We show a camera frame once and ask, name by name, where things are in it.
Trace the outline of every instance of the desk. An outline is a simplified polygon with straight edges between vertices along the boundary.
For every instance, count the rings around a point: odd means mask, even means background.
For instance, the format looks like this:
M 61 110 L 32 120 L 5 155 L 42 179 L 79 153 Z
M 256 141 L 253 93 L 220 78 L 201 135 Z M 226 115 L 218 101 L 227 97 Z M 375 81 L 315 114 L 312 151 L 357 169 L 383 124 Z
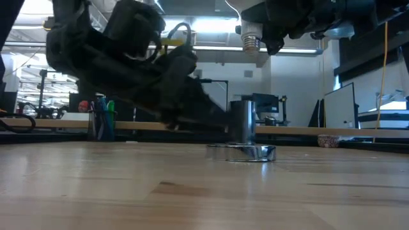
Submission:
M 0 118 L 6 124 L 14 127 L 28 127 L 27 119 Z M 88 121 L 63 121 L 57 119 L 36 119 L 39 128 L 88 128 Z M 130 122 L 117 121 L 118 130 L 166 130 L 165 126 L 156 122 Z M 257 126 L 257 134 L 282 134 L 282 135 L 344 135 L 354 137 L 383 137 L 383 138 L 409 138 L 409 130 L 359 130 L 342 128 L 307 128 L 307 127 L 274 127 Z
M 278 147 L 274 164 L 205 146 L 0 146 L 1 229 L 406 229 L 409 156 Z

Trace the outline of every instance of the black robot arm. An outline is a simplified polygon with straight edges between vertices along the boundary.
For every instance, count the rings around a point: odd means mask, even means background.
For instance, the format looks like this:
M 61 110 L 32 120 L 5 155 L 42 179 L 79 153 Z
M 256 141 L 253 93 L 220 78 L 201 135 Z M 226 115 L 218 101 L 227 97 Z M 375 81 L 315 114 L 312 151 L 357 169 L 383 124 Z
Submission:
M 197 61 L 189 43 L 155 59 L 165 22 L 151 6 L 118 1 L 100 33 L 91 27 L 85 0 L 53 3 L 56 23 L 47 35 L 47 60 L 55 70 L 78 77 L 82 87 L 157 114 L 169 128 L 183 122 L 227 124 L 227 113 L 189 77 Z M 151 43 L 156 51 L 145 58 Z

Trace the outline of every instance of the white wall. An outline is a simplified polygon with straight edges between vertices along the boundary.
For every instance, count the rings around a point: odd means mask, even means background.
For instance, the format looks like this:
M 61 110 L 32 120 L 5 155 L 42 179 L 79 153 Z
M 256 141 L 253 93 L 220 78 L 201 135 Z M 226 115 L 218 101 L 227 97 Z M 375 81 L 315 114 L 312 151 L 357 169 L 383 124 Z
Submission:
M 383 68 L 379 68 L 343 82 L 344 85 L 354 83 L 355 102 L 359 104 L 359 112 L 367 112 L 376 108 L 376 93 L 381 91 L 382 71 Z M 396 90 L 404 91 L 404 95 L 409 94 L 409 74 L 404 60 L 399 60 L 387 66 L 383 94 L 393 94 Z
M 288 97 L 287 119 L 291 127 L 307 127 L 317 100 L 322 98 L 320 58 L 272 56 L 270 61 L 271 94 Z
M 323 97 L 334 90 L 336 84 L 334 70 L 339 67 L 339 41 L 330 40 L 327 45 L 324 53 L 317 57 L 320 69 L 323 69 Z
M 241 95 L 253 93 L 269 93 L 263 88 L 261 68 L 256 64 L 226 63 L 224 66 L 217 63 L 198 63 L 197 69 L 203 71 L 203 78 L 229 81 L 229 102 L 241 100 Z M 253 78 L 244 77 L 245 70 L 253 71 Z M 203 84 L 204 90 L 222 108 L 226 104 L 226 85 L 223 83 Z

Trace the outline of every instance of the chrome cylinder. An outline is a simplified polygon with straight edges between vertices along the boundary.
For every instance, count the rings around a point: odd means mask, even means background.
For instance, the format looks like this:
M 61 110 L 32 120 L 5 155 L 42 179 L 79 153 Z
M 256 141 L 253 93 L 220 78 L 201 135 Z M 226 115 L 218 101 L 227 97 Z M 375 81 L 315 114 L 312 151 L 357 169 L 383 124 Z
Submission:
M 232 120 L 229 134 L 237 144 L 254 144 L 255 105 L 252 101 L 235 101 L 230 103 Z

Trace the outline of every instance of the metal base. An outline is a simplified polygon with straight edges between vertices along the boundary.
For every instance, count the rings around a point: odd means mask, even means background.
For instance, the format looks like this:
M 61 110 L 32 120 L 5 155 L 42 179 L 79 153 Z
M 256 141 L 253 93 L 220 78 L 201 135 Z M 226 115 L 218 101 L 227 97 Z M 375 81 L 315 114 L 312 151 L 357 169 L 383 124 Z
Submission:
M 212 144 L 207 146 L 206 157 L 233 162 L 272 162 L 275 154 L 275 146 Z

